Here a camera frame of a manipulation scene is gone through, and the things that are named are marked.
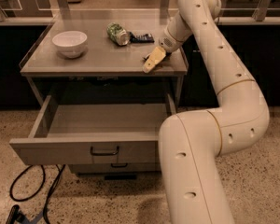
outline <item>can lid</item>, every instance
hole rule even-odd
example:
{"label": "can lid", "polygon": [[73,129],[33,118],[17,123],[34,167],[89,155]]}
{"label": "can lid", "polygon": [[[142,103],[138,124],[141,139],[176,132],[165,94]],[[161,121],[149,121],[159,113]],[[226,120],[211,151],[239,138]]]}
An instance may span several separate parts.
{"label": "can lid", "polygon": [[127,45],[130,41],[130,34],[126,31],[121,31],[117,35],[117,42],[120,46]]}

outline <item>soda can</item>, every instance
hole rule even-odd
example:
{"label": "soda can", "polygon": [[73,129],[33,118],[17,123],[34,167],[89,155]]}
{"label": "soda can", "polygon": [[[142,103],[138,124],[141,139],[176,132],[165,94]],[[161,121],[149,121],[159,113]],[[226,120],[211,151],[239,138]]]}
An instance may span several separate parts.
{"label": "soda can", "polygon": [[125,46],[130,41],[130,33],[128,33],[118,23],[110,23],[106,28],[106,32],[108,33],[110,39],[119,46]]}

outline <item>drawer handle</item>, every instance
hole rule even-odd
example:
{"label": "drawer handle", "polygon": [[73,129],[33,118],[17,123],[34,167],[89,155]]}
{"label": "drawer handle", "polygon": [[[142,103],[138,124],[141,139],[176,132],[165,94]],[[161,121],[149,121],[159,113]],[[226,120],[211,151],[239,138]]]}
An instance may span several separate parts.
{"label": "drawer handle", "polygon": [[112,168],[126,168],[128,166],[128,163],[111,163]]}
{"label": "drawer handle", "polygon": [[91,147],[92,156],[114,156],[114,155],[117,155],[118,153],[119,153],[119,147],[116,147],[116,150],[114,152],[110,152],[110,153],[95,153],[93,151],[93,147]]}

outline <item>cord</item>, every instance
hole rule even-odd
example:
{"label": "cord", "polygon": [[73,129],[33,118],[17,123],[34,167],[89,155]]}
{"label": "cord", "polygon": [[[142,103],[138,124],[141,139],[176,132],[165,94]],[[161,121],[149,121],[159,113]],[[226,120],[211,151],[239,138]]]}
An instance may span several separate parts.
{"label": "cord", "polygon": [[[16,201],[16,202],[25,202],[25,201],[28,201],[32,198],[34,198],[34,196],[36,196],[36,194],[43,188],[45,182],[46,182],[46,171],[45,171],[45,168],[43,165],[40,165],[41,169],[42,169],[42,174],[43,174],[43,180],[40,184],[40,187],[38,188],[38,190],[31,196],[27,197],[27,198],[23,198],[23,199],[18,199],[18,198],[15,198],[14,195],[13,195],[13,189],[14,189],[14,186],[15,184],[18,182],[18,180],[24,175],[26,174],[31,168],[33,168],[34,166],[31,165],[29,167],[27,167],[24,171],[22,171],[18,176],[17,178],[12,182],[11,186],[10,186],[10,190],[9,190],[9,196],[10,198],[13,200],[13,201]],[[56,165],[57,169],[58,169],[58,174],[57,176],[55,177],[51,187],[49,188],[49,192],[48,192],[48,195],[47,195],[47,198],[46,198],[46,201],[45,201],[45,204],[44,204],[44,208],[43,208],[43,218],[44,220],[46,221],[47,224],[50,224],[49,222],[49,218],[48,218],[48,205],[49,205],[49,199],[50,197],[53,195],[54,191],[56,190],[58,184],[60,183],[60,180],[61,180],[61,177],[62,177],[62,174],[63,174],[63,171],[64,171],[64,168],[65,168],[65,165],[62,166],[62,168],[60,168],[58,165]]]}

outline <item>cabinet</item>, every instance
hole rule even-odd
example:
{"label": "cabinet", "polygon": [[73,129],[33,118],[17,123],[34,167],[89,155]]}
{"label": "cabinet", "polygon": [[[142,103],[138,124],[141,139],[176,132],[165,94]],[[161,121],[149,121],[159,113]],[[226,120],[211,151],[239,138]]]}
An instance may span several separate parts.
{"label": "cabinet", "polygon": [[[157,9],[90,10],[54,20],[21,70],[42,105],[29,137],[10,141],[25,164],[68,164],[79,174],[159,169],[159,128],[176,111],[187,60],[180,49],[145,74],[143,57],[156,44],[117,46],[105,31],[112,21],[157,42],[168,17]],[[77,59],[52,45],[66,30],[88,35],[88,50]],[[35,84],[55,77],[46,95]]]}

